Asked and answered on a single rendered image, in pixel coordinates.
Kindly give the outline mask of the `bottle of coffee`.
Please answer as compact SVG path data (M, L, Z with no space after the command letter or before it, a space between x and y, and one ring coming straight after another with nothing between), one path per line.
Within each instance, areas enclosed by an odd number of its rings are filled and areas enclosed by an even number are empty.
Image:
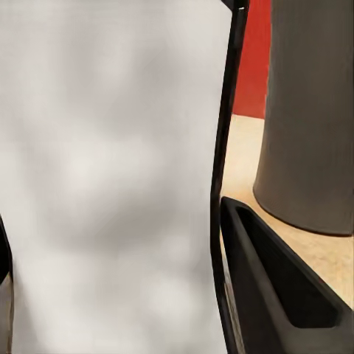
M0 0L7 354L245 354L221 186L251 0Z

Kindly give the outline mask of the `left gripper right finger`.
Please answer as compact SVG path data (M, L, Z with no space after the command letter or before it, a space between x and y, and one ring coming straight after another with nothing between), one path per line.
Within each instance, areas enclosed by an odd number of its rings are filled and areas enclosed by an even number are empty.
M220 225L245 354L354 354L354 310L248 204Z

